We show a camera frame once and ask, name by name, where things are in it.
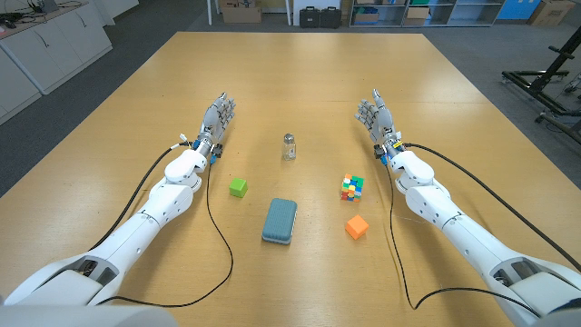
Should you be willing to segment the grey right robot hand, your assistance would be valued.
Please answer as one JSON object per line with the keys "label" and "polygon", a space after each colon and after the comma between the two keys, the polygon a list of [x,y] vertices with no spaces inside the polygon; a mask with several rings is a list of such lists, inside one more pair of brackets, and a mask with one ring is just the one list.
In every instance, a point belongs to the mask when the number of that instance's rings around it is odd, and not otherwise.
{"label": "grey right robot hand", "polygon": [[400,132],[396,130],[391,111],[377,89],[372,90],[372,98],[374,103],[362,99],[354,116],[367,129],[374,144],[394,144],[400,139]]}

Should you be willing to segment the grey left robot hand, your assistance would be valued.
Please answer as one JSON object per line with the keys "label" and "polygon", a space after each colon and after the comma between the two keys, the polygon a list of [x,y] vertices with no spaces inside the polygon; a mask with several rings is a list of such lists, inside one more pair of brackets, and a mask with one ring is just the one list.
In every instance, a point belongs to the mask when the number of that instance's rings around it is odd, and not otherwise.
{"label": "grey left robot hand", "polygon": [[222,93],[206,110],[200,132],[200,139],[208,139],[213,144],[222,141],[226,128],[234,117],[236,103],[226,93]]}

